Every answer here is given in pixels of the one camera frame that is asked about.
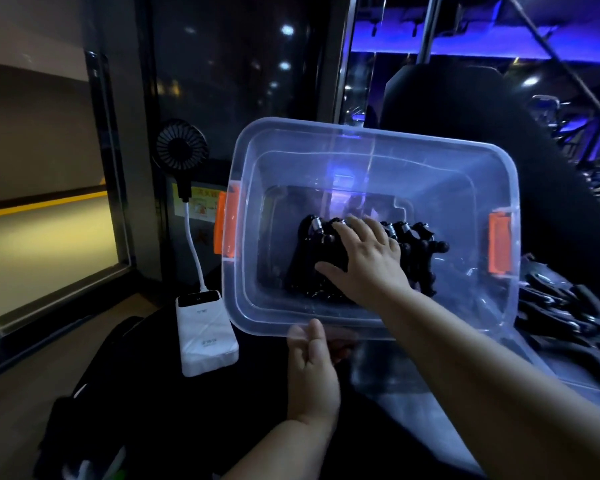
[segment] purple light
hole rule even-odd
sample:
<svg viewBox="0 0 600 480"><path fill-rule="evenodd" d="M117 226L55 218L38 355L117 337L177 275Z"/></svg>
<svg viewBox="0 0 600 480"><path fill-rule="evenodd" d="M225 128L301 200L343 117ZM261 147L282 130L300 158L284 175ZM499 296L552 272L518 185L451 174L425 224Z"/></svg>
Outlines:
<svg viewBox="0 0 600 480"><path fill-rule="evenodd" d="M351 50L353 52L391 52L416 54L420 49L422 31L412 37L412 22L400 22L401 9L384 11L382 26L371 37L373 24L357 22ZM550 43L567 61L600 63L600 11L591 15L592 22L570 24L555 30ZM549 27L539 27L546 34ZM473 57L520 57L548 59L549 56L531 36L526 27L494 25L492 22L472 22L467 32L454 37L439 37L433 42L432 54Z"/></svg>

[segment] charging cable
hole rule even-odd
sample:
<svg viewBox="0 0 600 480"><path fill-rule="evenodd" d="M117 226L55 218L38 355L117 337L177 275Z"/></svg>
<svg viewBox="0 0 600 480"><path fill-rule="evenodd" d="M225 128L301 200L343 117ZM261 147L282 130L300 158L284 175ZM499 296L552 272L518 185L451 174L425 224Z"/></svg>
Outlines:
<svg viewBox="0 0 600 480"><path fill-rule="evenodd" d="M200 293L202 291L208 291L205 286L205 277L202 275L202 266L200 266L200 259L198 259L198 253L196 247L193 245L193 239L191 238L191 224L189 222L189 202L184 202L184 230L187 233L187 242L189 243L189 249L193 254L193 259L196 261L196 269L198 270L198 279L200 280Z"/></svg>

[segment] wall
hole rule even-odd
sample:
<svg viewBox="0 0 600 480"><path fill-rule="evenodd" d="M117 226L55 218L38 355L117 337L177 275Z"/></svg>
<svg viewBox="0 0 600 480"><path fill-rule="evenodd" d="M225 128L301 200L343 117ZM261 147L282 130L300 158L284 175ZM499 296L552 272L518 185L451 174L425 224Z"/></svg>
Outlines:
<svg viewBox="0 0 600 480"><path fill-rule="evenodd" d="M0 65L0 200L102 177L88 83Z"/></svg>

